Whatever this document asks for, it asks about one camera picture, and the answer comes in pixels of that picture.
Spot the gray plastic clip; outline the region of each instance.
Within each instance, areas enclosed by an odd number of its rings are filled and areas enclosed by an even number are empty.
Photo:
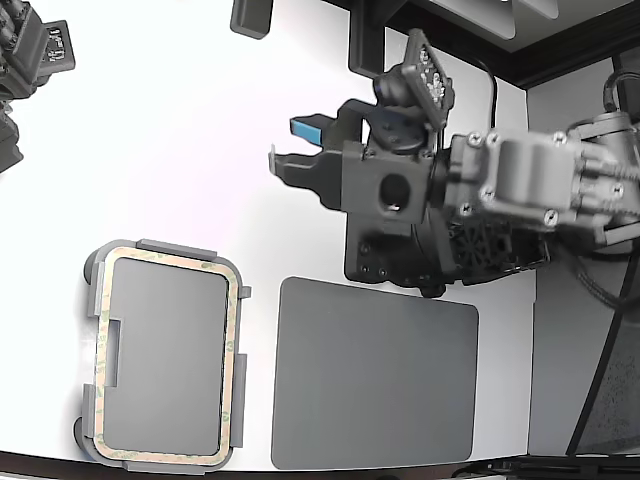
[[[240,293],[238,295],[238,298],[240,299],[245,299],[245,298],[251,298],[251,287],[249,286],[244,286],[240,289]]]
[[[233,366],[233,401],[231,403],[230,446],[242,448],[244,437],[244,400],[247,386],[247,355],[236,354]]]
[[[136,243],[136,247],[149,250],[150,252],[166,253],[167,255],[177,255],[179,257],[193,258],[205,262],[213,262],[218,256],[217,252],[203,250],[200,248],[183,247],[171,243],[156,242],[155,240],[143,239]]]

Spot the black object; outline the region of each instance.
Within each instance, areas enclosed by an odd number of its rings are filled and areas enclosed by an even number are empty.
[[[271,29],[273,0],[234,0],[231,30],[259,40]]]
[[[525,90],[640,46],[637,27],[640,2],[630,2],[511,53],[412,2],[323,1],[352,13],[349,68],[367,77],[382,73],[384,68],[385,26],[402,33],[420,28],[428,32],[434,48],[467,63],[476,64],[481,60],[497,77]],[[272,0],[236,0],[235,4],[242,5],[238,11],[244,12],[240,18],[247,19],[245,24],[259,26],[252,31],[241,31],[232,22],[232,29],[253,38],[264,37],[271,19],[271,10],[264,4],[272,3]],[[256,10],[249,13],[252,6]]]
[[[385,25],[407,0],[354,0],[349,28],[349,70],[375,78],[384,72]]]
[[[54,73],[74,68],[67,22],[45,24],[28,2],[0,0],[0,173],[23,158],[8,102],[29,98]]]
[[[19,138],[18,126],[7,116],[3,106],[0,110],[0,173],[24,158],[18,149]]]

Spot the bolt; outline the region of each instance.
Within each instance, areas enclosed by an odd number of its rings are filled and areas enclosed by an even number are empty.
[[[473,207],[470,203],[463,203],[460,205],[460,215],[463,217],[468,217],[473,213]]]
[[[555,210],[547,210],[547,213],[544,214],[544,224],[547,227],[555,227],[558,225],[560,214]]]
[[[567,143],[567,134],[564,132],[556,132],[553,134],[553,143],[557,146]]]
[[[433,160],[433,154],[427,149],[420,150],[419,155],[422,160]]]
[[[489,145],[495,145],[496,143],[498,143],[499,139],[500,137],[497,133],[490,133],[489,135],[487,135],[487,143]]]
[[[613,193],[613,196],[617,199],[622,198],[624,196],[624,186],[621,183],[616,183],[611,188],[611,191]]]
[[[485,202],[492,201],[496,196],[496,193],[493,191],[493,187],[491,185],[485,185],[484,188],[480,191],[480,198]]]
[[[480,147],[482,145],[483,140],[484,139],[482,138],[482,134],[480,132],[472,132],[467,137],[467,143],[469,144],[470,147],[473,147],[473,148]]]

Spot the black cable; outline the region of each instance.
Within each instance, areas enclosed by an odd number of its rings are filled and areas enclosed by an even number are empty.
[[[490,126],[491,128],[496,128],[496,110],[498,109],[498,80],[496,76],[491,72],[486,63],[484,63],[479,58],[474,58],[476,63],[480,65],[480,67],[487,72],[489,78],[491,79],[491,117],[490,117]]]
[[[602,253],[602,252],[589,252],[581,254],[582,258],[588,258],[594,262],[608,262],[608,263],[620,263],[631,260],[631,257],[640,253],[640,245],[636,245],[627,253]]]
[[[614,295],[598,284],[587,271],[587,267],[582,260],[571,252],[564,244],[559,241],[553,244],[555,253],[560,257],[564,264],[569,268],[571,273],[586,288],[586,290],[600,303],[608,308],[615,310],[617,313],[626,313],[640,306],[640,295],[626,298]],[[634,248],[633,255],[640,253],[638,248]]]
[[[624,80],[640,80],[640,71],[617,70],[607,78],[602,92],[602,103],[607,113],[619,110],[614,98],[614,92],[618,84]]]

